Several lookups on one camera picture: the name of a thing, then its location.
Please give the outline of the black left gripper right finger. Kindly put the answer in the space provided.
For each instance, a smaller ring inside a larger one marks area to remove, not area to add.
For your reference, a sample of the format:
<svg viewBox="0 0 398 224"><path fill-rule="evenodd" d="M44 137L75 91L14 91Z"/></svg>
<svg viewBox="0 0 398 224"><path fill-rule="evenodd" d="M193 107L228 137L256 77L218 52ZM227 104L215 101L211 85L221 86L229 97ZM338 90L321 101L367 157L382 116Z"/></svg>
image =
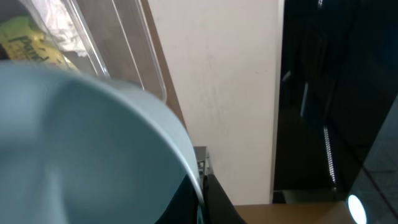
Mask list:
<svg viewBox="0 0 398 224"><path fill-rule="evenodd" d="M246 224L214 174L208 174L203 179L203 199L205 223Z"/></svg>

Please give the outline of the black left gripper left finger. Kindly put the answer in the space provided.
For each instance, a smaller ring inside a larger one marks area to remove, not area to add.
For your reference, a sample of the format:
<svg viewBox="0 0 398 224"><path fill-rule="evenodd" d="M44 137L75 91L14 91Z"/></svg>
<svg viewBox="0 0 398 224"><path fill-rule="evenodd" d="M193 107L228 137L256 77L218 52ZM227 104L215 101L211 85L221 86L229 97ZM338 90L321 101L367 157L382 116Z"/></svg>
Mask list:
<svg viewBox="0 0 398 224"><path fill-rule="evenodd" d="M197 224L198 198L188 175L178 186L163 190L156 202L159 217L155 224Z"/></svg>

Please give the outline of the light blue rice bowl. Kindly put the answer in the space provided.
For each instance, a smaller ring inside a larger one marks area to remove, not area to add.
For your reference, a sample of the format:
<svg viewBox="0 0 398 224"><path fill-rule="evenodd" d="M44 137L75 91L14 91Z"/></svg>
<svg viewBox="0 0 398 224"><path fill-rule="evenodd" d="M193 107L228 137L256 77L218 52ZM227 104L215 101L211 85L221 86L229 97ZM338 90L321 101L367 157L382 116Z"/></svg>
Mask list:
<svg viewBox="0 0 398 224"><path fill-rule="evenodd" d="M1 64L1 222L155 223L185 175L203 194L186 129L123 81Z"/></svg>

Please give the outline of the yellow green snack wrapper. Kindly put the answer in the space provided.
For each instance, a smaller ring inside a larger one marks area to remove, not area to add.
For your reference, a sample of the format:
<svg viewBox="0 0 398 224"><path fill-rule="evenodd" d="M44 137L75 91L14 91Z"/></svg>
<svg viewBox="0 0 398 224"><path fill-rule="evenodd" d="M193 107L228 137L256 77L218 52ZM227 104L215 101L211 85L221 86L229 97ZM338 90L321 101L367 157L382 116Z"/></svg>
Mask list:
<svg viewBox="0 0 398 224"><path fill-rule="evenodd" d="M27 60L64 70L77 69L29 16L1 22L1 60Z"/></svg>

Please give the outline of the white tissue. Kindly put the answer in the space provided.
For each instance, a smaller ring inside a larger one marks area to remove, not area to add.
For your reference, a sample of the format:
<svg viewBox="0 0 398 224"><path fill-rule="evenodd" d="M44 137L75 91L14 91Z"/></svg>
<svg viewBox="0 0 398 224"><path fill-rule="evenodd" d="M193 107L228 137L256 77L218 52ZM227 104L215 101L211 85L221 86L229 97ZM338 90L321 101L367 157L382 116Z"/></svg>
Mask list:
<svg viewBox="0 0 398 224"><path fill-rule="evenodd" d="M60 50L75 52L79 57L88 55L71 16L61 0L27 0L25 6L38 27L53 37Z"/></svg>

